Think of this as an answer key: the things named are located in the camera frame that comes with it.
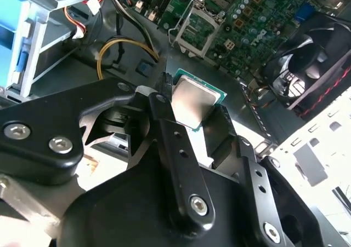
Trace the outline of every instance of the capacitor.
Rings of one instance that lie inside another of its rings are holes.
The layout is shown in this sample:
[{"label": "capacitor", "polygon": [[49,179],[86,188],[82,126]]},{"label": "capacitor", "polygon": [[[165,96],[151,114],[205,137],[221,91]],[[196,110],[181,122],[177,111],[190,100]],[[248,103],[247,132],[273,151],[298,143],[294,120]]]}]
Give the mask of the capacitor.
[{"label": "capacitor", "polygon": [[243,38],[243,39],[241,39],[241,42],[243,44],[249,44],[250,41],[247,38]]},{"label": "capacitor", "polygon": [[256,34],[257,34],[257,29],[255,29],[255,28],[250,28],[248,32],[249,32],[249,33],[252,33],[253,35],[256,35]]},{"label": "capacitor", "polygon": [[266,16],[260,16],[260,17],[258,18],[258,20],[259,20],[260,22],[266,22],[266,21],[267,21],[267,17],[266,17]]}]

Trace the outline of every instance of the ventilation hole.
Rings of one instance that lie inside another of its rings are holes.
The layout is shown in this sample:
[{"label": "ventilation hole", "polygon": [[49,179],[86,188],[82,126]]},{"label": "ventilation hole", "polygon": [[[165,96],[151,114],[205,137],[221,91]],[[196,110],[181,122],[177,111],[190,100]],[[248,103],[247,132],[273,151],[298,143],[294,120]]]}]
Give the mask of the ventilation hole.
[{"label": "ventilation hole", "polygon": [[311,139],[309,141],[309,143],[311,144],[312,147],[315,147],[316,145],[319,144],[319,140],[318,139]]},{"label": "ventilation hole", "polygon": [[330,124],[329,128],[332,130],[332,131],[336,131],[338,130],[339,128],[341,127],[341,125],[338,123],[338,122],[333,122]]},{"label": "ventilation hole", "polygon": [[182,138],[182,135],[181,135],[181,133],[179,133],[179,132],[174,132],[174,135],[175,135],[177,138],[179,138],[179,139]]},{"label": "ventilation hole", "polygon": [[266,193],[265,188],[262,186],[258,186],[259,190],[262,191],[263,193]]},{"label": "ventilation hole", "polygon": [[262,177],[262,173],[261,173],[261,172],[259,172],[258,170],[256,170],[256,174],[257,174],[257,176]]},{"label": "ventilation hole", "polygon": [[188,158],[189,155],[184,151],[184,150],[180,150],[179,154],[183,157],[183,158]]}]

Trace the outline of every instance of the black plastic bracket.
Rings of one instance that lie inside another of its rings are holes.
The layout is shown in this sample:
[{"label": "black plastic bracket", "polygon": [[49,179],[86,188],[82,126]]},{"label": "black plastic bracket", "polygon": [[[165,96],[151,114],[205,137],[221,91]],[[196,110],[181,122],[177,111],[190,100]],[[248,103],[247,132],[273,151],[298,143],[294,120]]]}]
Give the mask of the black plastic bracket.
[{"label": "black plastic bracket", "polygon": [[[128,168],[137,165],[151,144],[157,142],[171,220],[186,235],[200,236],[212,228],[215,212],[188,133],[176,123],[171,103],[164,96],[150,94],[147,111],[149,132]],[[204,215],[191,207],[192,197],[203,200],[207,209]]]},{"label": "black plastic bracket", "polygon": [[[1,110],[0,173],[44,185],[68,181],[83,157],[83,144],[98,115],[128,104],[133,97],[134,90],[127,84],[107,79]],[[7,137],[4,129],[14,123],[27,126],[30,135],[22,140]],[[72,142],[69,153],[49,148],[50,140],[58,136]]]},{"label": "black plastic bracket", "polygon": [[[242,232],[252,246],[293,246],[285,236],[274,203],[266,170],[257,163],[252,145],[236,135],[225,107],[217,106],[203,123],[207,151],[212,152],[213,168],[238,179],[242,209],[248,219]],[[217,136],[211,135],[220,130]]]}]

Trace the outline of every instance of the yellow wire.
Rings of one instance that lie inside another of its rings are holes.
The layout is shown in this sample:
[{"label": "yellow wire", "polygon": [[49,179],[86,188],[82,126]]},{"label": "yellow wire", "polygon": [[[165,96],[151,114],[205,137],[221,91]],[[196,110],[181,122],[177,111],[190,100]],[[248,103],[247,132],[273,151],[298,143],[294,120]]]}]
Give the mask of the yellow wire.
[{"label": "yellow wire", "polygon": [[106,43],[102,49],[100,50],[100,53],[99,53],[99,58],[98,58],[98,62],[97,62],[97,71],[98,71],[98,77],[99,77],[99,80],[102,80],[104,79],[103,77],[103,72],[102,72],[102,69],[101,69],[101,61],[103,59],[103,56],[105,54],[105,52],[107,51],[107,49],[109,49],[112,45],[116,44],[116,43],[131,43],[131,44],[134,44],[134,45],[137,45],[139,47],[142,47],[145,51],[147,51],[150,55],[152,55],[157,61],[159,60],[159,56],[156,52],[154,52],[153,50],[151,50],[147,45],[143,44],[143,43],[140,43],[140,42],[136,42],[136,41],[133,41],[133,40],[130,40],[130,39],[113,39],[111,41],[109,41],[108,43]]}]

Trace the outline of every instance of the black fan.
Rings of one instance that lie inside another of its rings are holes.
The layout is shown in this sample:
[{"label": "black fan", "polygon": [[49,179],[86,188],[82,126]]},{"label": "black fan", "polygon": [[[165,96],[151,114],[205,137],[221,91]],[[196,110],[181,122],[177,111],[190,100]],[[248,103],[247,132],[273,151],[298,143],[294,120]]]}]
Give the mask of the black fan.
[{"label": "black fan", "polygon": [[311,95],[319,95],[318,89],[335,82],[350,50],[349,23],[317,13],[282,45],[263,77],[285,106],[307,95],[311,100]]}]

